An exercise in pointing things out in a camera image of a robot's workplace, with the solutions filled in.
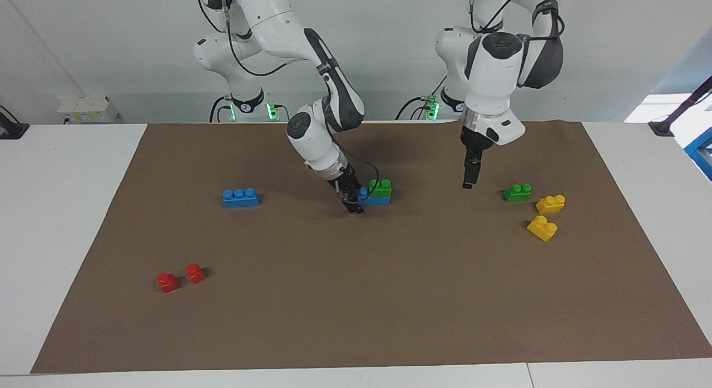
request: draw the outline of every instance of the building block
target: building block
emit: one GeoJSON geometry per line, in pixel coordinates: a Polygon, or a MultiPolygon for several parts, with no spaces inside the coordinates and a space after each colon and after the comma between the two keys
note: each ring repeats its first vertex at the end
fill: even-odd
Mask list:
{"type": "Polygon", "coordinates": [[[167,294],[168,292],[178,289],[178,279],[176,279],[176,276],[173,274],[164,272],[158,276],[158,287],[167,294]]]}
{"type": "Polygon", "coordinates": [[[368,188],[365,186],[361,187],[361,190],[358,193],[358,201],[359,203],[366,205],[366,206],[388,206],[391,204],[391,198],[374,198],[371,196],[370,198],[366,199],[366,196],[368,196],[368,188]]]}
{"type": "Polygon", "coordinates": [[[515,183],[514,185],[507,188],[504,191],[504,200],[508,202],[523,202],[529,200],[532,196],[532,186],[528,183],[524,185],[519,185],[515,183]]]}
{"type": "Polygon", "coordinates": [[[257,191],[253,188],[247,190],[224,191],[223,204],[226,208],[254,207],[260,204],[257,191]]]}
{"type": "Polygon", "coordinates": [[[539,214],[559,213],[566,206],[566,198],[563,195],[547,196],[536,203],[539,214]]]}
{"type": "MultiPolygon", "coordinates": [[[[371,180],[368,185],[368,191],[373,190],[373,186],[376,185],[376,180],[371,180]]],[[[373,191],[371,198],[390,198],[393,195],[393,187],[391,186],[391,180],[382,180],[376,186],[376,190],[373,191]]]]}
{"type": "Polygon", "coordinates": [[[193,282],[193,284],[197,284],[205,279],[205,273],[198,264],[190,264],[188,267],[185,267],[185,275],[188,276],[188,279],[190,282],[193,282]]]}
{"type": "Polygon", "coordinates": [[[541,238],[542,241],[549,241],[556,233],[559,227],[554,223],[550,223],[544,216],[536,216],[534,220],[527,226],[527,230],[541,238]]]}
{"type": "Polygon", "coordinates": [[[692,141],[685,148],[685,152],[697,163],[697,167],[707,175],[707,178],[712,181],[712,128],[692,141]]]}

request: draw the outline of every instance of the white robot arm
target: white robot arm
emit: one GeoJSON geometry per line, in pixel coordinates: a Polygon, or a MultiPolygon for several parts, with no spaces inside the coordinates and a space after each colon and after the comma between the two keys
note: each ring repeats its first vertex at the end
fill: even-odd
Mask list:
{"type": "Polygon", "coordinates": [[[463,188],[477,182],[484,150],[524,135],[524,125],[509,107],[514,89],[547,86],[563,64],[556,0],[470,0],[470,6],[472,28],[445,28],[436,43],[448,69],[441,98],[463,122],[463,188]],[[503,31],[501,11],[509,3],[532,13],[533,37],[503,31]]]}
{"type": "Polygon", "coordinates": [[[221,23],[213,24],[217,30],[224,26],[222,31],[233,40],[232,44],[226,40],[225,45],[218,39],[215,49],[206,52],[197,48],[196,56],[201,59],[201,64],[209,59],[206,68],[226,77],[233,97],[247,98],[257,92],[257,85],[251,84],[249,77],[264,74],[250,71],[241,61],[259,51],[297,61],[308,59],[315,65],[328,94],[302,107],[291,118],[287,124],[288,139],[306,165],[336,188],[349,212],[363,213],[358,203],[361,185],[356,172],[331,135],[358,127],[364,119],[364,105],[321,37],[300,23],[288,0],[203,0],[203,4],[223,11],[221,23]],[[229,61],[223,53],[226,46],[233,57],[229,61]]]}

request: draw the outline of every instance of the blue toy brick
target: blue toy brick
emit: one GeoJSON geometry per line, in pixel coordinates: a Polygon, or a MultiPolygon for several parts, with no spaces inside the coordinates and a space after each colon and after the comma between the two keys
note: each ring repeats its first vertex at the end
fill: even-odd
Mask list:
{"type": "Polygon", "coordinates": [[[685,152],[697,163],[703,173],[712,181],[712,155],[710,154],[710,145],[712,145],[712,128],[705,131],[699,138],[694,140],[685,152]]]}
{"type": "Polygon", "coordinates": [[[254,207],[260,204],[257,191],[253,188],[247,190],[224,191],[223,204],[226,208],[254,207]]]}
{"type": "Polygon", "coordinates": [[[359,203],[365,206],[388,206],[391,204],[391,198],[374,198],[372,196],[371,198],[366,199],[366,196],[368,196],[368,188],[362,186],[358,195],[359,203]]]}

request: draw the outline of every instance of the blue frame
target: blue frame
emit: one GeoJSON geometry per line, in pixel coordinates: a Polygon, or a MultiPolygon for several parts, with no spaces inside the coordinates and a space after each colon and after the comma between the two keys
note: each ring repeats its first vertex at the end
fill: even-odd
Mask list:
{"type": "Polygon", "coordinates": [[[705,131],[699,138],[685,148],[685,152],[697,163],[702,172],[712,181],[712,128],[705,131]]]}

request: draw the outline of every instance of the white power box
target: white power box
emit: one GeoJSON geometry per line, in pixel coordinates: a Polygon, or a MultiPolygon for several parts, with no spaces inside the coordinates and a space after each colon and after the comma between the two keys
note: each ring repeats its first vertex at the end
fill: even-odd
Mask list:
{"type": "Polygon", "coordinates": [[[107,124],[120,117],[107,97],[62,100],[57,113],[64,124],[107,124]]]}

